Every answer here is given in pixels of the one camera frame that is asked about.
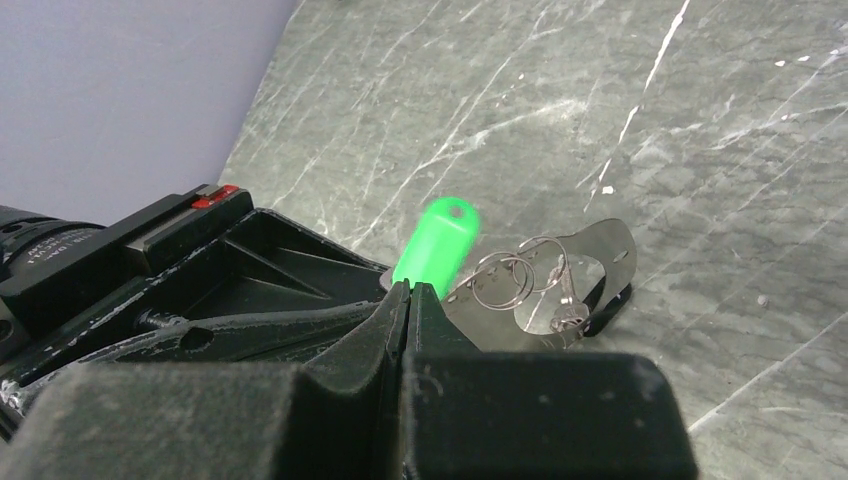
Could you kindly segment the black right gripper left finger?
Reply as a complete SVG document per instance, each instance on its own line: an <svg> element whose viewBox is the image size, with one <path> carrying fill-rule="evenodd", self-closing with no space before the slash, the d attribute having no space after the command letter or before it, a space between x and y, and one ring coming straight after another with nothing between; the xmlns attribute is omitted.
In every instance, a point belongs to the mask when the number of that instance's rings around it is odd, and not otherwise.
<svg viewBox="0 0 848 480"><path fill-rule="evenodd" d="M305 363L98 360L55 376L5 479L395 479L410 287L312 313L355 327Z"/></svg>

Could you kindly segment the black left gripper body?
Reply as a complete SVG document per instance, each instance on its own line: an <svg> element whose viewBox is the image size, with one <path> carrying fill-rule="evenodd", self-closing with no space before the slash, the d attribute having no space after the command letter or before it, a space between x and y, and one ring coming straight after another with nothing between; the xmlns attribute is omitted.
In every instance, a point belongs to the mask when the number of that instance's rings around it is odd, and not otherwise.
<svg viewBox="0 0 848 480"><path fill-rule="evenodd" d="M52 378L184 318L159 311L159 284L253 211L248 191L227 186L166 196L108 227L3 207L2 376Z"/></svg>

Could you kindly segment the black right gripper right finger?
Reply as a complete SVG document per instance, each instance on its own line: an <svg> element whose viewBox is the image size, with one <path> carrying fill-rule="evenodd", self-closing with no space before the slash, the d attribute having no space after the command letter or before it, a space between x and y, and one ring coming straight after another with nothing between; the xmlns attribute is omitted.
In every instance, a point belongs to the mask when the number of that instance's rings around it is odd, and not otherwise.
<svg viewBox="0 0 848 480"><path fill-rule="evenodd" d="M430 286L411 293L403 354L408 479L695 479L672 388L622 353L483 353L449 341Z"/></svg>

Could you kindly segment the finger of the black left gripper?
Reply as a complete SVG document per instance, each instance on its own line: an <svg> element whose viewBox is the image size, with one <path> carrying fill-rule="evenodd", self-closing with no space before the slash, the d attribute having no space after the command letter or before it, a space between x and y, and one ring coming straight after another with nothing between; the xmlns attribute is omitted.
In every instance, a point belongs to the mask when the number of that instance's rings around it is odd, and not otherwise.
<svg viewBox="0 0 848 480"><path fill-rule="evenodd" d="M184 318L378 302L384 266L270 211L255 210L158 286L158 309Z"/></svg>
<svg viewBox="0 0 848 480"><path fill-rule="evenodd" d="M73 360L90 362L306 362L371 316L374 302L328 309L179 318Z"/></svg>

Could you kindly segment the silver key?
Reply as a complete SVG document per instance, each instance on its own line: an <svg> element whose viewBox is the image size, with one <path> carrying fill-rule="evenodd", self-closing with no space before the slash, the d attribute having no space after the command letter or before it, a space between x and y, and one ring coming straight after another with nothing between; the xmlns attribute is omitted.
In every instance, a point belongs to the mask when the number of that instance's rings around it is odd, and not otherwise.
<svg viewBox="0 0 848 480"><path fill-rule="evenodd" d="M557 266L551 271L550 280L554 290L559 290L559 306L554 310L551 329L554 332L575 332L581 336L590 315L589 307L582 302L574 286L569 260L560 254Z"/></svg>

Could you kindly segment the green key tag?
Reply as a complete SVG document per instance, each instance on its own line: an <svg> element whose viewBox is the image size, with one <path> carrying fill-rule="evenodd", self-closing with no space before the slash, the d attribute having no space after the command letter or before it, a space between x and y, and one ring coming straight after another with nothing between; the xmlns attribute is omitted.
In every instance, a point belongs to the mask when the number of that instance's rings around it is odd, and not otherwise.
<svg viewBox="0 0 848 480"><path fill-rule="evenodd" d="M431 285L439 300L451 291L481 228L478 211L458 197L440 197L423 211L391 274L391 284Z"/></svg>

